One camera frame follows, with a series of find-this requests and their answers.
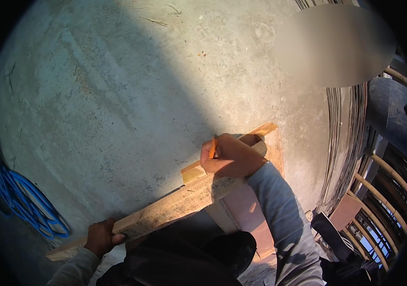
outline worker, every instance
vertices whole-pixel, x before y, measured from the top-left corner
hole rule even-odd
[[[247,184],[259,199],[276,249],[275,285],[323,285],[319,250],[310,224],[280,172],[230,134],[219,136],[216,159],[208,158],[210,147],[208,141],[201,148],[203,169],[227,177],[247,177]],[[84,248],[59,268],[47,285],[86,286],[103,255],[126,239],[124,234],[112,234],[113,224],[111,218],[91,225]],[[221,260],[193,245],[163,239],[155,232],[137,241],[133,247],[126,247],[124,262],[105,272],[97,286],[241,285],[236,279],[239,273],[234,275]]]

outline left hand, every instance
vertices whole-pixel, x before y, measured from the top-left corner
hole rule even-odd
[[[85,248],[91,250],[100,259],[104,254],[109,253],[115,245],[121,244],[127,239],[127,235],[124,233],[112,233],[114,223],[115,219],[110,217],[89,226],[88,241]]]

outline hand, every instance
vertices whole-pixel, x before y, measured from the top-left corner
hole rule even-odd
[[[202,144],[200,152],[200,165],[207,173],[241,178],[251,176],[267,162],[261,154],[227,133],[218,137],[217,159],[208,158],[210,147],[211,140]]]
[[[127,235],[124,233],[112,233],[114,223],[115,219],[110,217],[89,226],[88,241],[85,248],[91,250],[100,259],[104,254],[109,253],[115,245],[121,244],[127,239]]]

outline dark pants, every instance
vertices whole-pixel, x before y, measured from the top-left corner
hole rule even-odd
[[[154,232],[99,278],[97,286],[240,286],[236,278],[248,268],[255,252],[256,240],[249,232],[216,237],[202,249]]]

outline bundle of wires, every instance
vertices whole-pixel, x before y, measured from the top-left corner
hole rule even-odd
[[[31,194],[38,207],[30,198]],[[26,177],[6,167],[0,158],[0,197],[5,200],[9,211],[0,207],[0,212],[10,217],[16,214],[27,221],[46,238],[68,237],[69,229],[59,219],[59,214],[45,195]],[[60,226],[63,232],[57,232],[52,225]]]

